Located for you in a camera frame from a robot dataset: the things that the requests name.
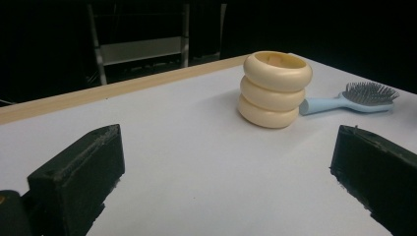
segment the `cream bangle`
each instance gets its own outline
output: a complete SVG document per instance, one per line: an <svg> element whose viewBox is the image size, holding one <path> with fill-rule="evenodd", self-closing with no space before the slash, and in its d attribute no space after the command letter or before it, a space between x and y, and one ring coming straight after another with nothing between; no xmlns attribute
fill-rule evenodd
<svg viewBox="0 0 417 236"><path fill-rule="evenodd" d="M240 90L249 102L273 111L293 110L305 98L304 89L294 92L273 91L254 85L246 76L240 82Z"/></svg>
<svg viewBox="0 0 417 236"><path fill-rule="evenodd" d="M290 111L271 111L250 103L242 94L239 96L238 110L252 123L266 128L284 128L298 116L298 106Z"/></svg>
<svg viewBox="0 0 417 236"><path fill-rule="evenodd" d="M246 58L245 75L255 85L276 91L298 91L312 79L313 71L303 59L282 52L260 51Z"/></svg>

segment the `dark background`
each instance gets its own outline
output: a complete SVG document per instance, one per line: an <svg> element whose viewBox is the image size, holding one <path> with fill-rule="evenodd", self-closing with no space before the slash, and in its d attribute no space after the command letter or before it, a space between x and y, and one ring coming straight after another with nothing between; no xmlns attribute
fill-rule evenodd
<svg viewBox="0 0 417 236"><path fill-rule="evenodd" d="M100 43L179 35L183 1L91 1ZM415 8L281 1L227 2L220 42L220 1L189 1L190 60L259 50L292 52L417 93ZM23 102L91 87L96 72L87 1L14 1L0 7L0 99ZM151 16L150 13L169 13ZM168 58L161 60L179 60Z"/></svg>

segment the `bracelet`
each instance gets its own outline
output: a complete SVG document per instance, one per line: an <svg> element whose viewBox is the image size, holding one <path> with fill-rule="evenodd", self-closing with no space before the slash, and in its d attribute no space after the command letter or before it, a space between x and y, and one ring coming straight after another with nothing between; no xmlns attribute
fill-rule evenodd
<svg viewBox="0 0 417 236"><path fill-rule="evenodd" d="M289 111L271 111L250 103L242 94L238 110L250 122L266 128L284 128L298 117L298 106Z"/></svg>
<svg viewBox="0 0 417 236"><path fill-rule="evenodd" d="M305 90L294 92L274 91L254 85L246 76L240 82L245 98L261 108L273 111L288 111L299 106L305 97Z"/></svg>
<svg viewBox="0 0 417 236"><path fill-rule="evenodd" d="M312 68L303 59L274 51L253 53L243 69L252 83L276 91L301 90L313 77Z"/></svg>

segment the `chair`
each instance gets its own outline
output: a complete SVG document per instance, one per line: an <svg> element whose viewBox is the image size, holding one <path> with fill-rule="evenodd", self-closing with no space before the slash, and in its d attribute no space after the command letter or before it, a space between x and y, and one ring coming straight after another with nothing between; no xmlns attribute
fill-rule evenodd
<svg viewBox="0 0 417 236"><path fill-rule="evenodd" d="M97 12L100 12L97 14L94 11L94 7L95 6L93 6L92 4L88 4L91 38L94 47L100 83L102 85L107 85L109 83L104 70L105 66L133 62L149 58L162 57L167 55L180 54L181 67L188 67L190 18L189 4L182 4L182 9L180 12L172 12L170 10L155 12L154 9L151 9L151 11L147 12L147 9L141 9L141 7L148 7L146 5L135 5L134 8L137 7L139 9L138 11L129 8L126 11L120 10L120 8L122 8L123 5L114 4L112 14L108 14L109 11L100 12L100 9L97 10ZM117 29L120 28L120 19L123 18L129 19L137 16L161 17L178 14L182 16L182 29L181 32L178 32L178 35L175 36L166 36L159 35L158 33L151 33L150 35L139 35L138 39L133 38L133 40L127 40L126 37L122 37L119 38L119 41L115 41L105 39L101 40L101 38L99 38L100 33L97 31L96 20L99 18L112 18L112 20L107 22L112 22L111 25L115 26L114 28Z"/></svg>

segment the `hairbrush handle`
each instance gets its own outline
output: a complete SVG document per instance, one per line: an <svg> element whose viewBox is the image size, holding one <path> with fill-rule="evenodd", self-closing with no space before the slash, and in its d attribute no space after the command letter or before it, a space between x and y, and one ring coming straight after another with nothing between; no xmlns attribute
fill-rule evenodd
<svg viewBox="0 0 417 236"><path fill-rule="evenodd" d="M341 92L336 98L305 98L300 104L299 111L304 116L339 107L347 107L360 112L370 113L391 110L393 108L393 102L380 105L362 105L346 99Z"/></svg>
<svg viewBox="0 0 417 236"><path fill-rule="evenodd" d="M339 107L346 107L349 101L346 98L305 98L300 104L301 115L309 115L322 111L332 110Z"/></svg>

